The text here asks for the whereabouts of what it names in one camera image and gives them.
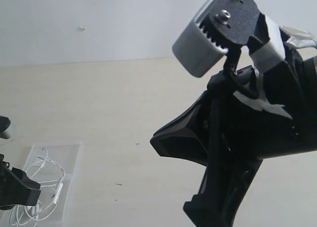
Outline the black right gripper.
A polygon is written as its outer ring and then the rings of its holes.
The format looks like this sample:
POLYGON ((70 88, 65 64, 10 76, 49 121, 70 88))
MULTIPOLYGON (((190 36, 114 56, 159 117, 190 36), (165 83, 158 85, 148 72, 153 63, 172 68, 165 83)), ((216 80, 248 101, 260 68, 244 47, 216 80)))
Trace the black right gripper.
POLYGON ((259 98, 240 94, 224 77, 213 75, 208 169, 235 160, 263 160, 317 149, 317 58, 287 50, 286 62, 264 74, 252 66, 238 80, 258 88, 259 98))

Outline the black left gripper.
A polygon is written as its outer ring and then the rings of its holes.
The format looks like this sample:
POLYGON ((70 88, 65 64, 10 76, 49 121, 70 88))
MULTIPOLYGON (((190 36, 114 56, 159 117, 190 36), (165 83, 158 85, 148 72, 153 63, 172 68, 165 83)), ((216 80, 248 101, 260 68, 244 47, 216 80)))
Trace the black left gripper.
POLYGON ((17 205, 35 206, 41 194, 41 185, 31 180, 25 171, 10 168, 0 155, 0 209, 11 210, 17 205))

